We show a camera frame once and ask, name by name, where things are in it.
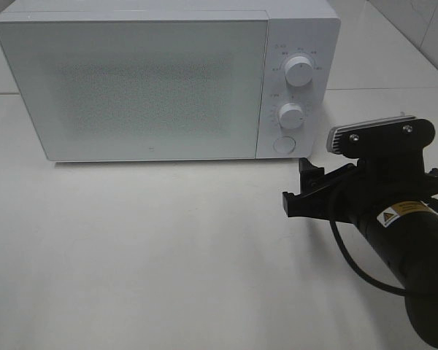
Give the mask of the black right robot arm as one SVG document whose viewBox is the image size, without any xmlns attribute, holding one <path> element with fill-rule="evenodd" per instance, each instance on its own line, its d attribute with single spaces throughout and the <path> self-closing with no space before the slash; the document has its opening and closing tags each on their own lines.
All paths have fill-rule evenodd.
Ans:
<svg viewBox="0 0 438 350">
<path fill-rule="evenodd" d="M 438 349 L 438 169 L 426 171 L 421 148 L 360 151 L 325 172 L 299 161 L 301 192 L 283 193 L 289 217 L 323 219 L 346 263 L 366 283 L 404 298 L 414 331 Z M 399 282 L 370 276 L 349 253 L 339 223 L 350 223 Z"/>
</svg>

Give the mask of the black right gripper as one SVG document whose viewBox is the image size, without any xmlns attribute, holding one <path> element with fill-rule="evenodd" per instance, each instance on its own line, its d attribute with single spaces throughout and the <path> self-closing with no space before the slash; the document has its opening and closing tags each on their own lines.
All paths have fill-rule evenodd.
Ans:
<svg viewBox="0 0 438 350">
<path fill-rule="evenodd" d="M 328 190 L 298 195 L 283 192 L 287 217 L 335 222 L 336 209 L 340 208 L 350 217 L 373 214 L 379 224 L 390 226 L 408 214 L 438 213 L 438 199 L 434 197 L 438 194 L 438 168 L 426 172 L 421 148 L 362 157 L 355 168 L 348 163 L 328 173 L 307 158 L 300 158 L 299 178 L 301 190 L 337 185 L 331 197 Z"/>
</svg>

